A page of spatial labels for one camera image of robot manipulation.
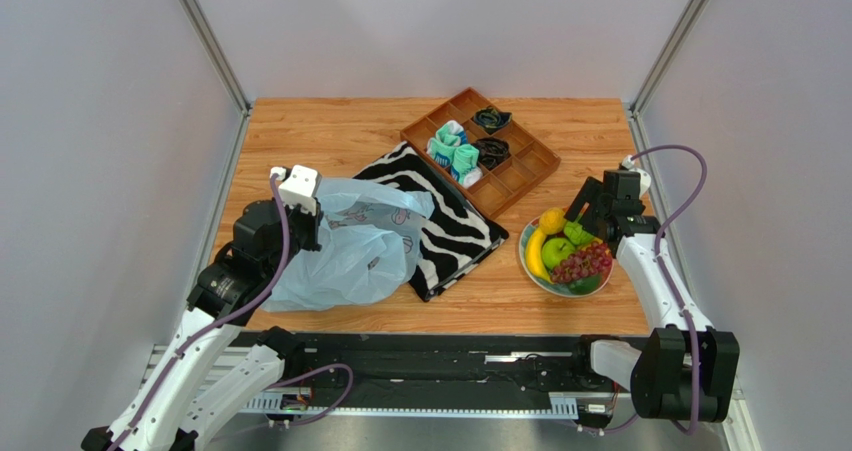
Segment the orange fruit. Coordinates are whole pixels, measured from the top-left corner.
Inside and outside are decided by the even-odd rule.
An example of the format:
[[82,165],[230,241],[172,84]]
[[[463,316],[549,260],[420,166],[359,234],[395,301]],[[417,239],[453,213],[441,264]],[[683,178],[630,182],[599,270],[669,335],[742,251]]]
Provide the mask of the orange fruit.
[[567,220],[565,211],[554,207],[544,211],[538,220],[538,229],[547,236],[557,235],[564,229]]

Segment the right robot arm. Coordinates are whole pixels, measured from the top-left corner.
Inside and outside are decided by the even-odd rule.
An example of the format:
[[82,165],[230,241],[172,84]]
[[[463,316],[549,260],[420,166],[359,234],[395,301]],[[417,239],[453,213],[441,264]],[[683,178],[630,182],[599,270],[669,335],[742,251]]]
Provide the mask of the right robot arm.
[[612,252],[650,329],[642,348],[615,336],[582,336],[579,368],[629,391],[641,418],[720,423],[728,416],[740,346],[698,309],[676,273],[663,226],[641,200],[648,179],[643,171],[607,170],[588,178],[565,212]]

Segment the green bumpy fruit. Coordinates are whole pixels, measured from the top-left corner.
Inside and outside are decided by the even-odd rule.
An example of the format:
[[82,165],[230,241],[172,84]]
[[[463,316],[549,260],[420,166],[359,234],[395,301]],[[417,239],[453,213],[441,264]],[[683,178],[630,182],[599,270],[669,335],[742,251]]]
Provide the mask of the green bumpy fruit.
[[563,234],[572,243],[573,246],[579,248],[586,246],[596,240],[596,237],[586,231],[583,226],[575,221],[567,221],[563,227]]

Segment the light blue plastic bag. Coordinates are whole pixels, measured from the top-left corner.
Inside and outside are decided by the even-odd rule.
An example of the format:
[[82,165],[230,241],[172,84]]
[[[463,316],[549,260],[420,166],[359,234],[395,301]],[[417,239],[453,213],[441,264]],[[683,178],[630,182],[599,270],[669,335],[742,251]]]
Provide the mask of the light blue plastic bag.
[[416,271],[421,231],[435,209],[429,192],[331,178],[319,185],[318,200],[321,249],[292,258],[262,305],[267,312],[374,304]]

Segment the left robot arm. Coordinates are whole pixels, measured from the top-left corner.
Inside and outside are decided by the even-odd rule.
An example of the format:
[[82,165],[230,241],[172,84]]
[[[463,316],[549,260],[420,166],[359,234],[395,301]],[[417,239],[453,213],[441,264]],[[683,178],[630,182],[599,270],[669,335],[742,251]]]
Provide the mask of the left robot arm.
[[269,297],[281,263],[318,251],[323,213],[315,198],[255,201],[233,238],[199,275],[177,330],[137,396],[112,424],[89,430],[84,450],[202,450],[256,394],[305,368],[305,344],[274,326],[206,391],[213,365]]

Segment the purple grapes bunch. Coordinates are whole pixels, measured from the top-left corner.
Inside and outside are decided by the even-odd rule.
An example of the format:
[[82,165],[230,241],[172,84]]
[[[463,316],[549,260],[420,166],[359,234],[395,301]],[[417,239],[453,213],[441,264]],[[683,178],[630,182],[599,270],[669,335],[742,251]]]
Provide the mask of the purple grapes bunch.
[[585,284],[591,278],[606,277],[613,264],[609,247],[603,242],[592,241],[582,245],[550,272],[550,280],[557,284]]

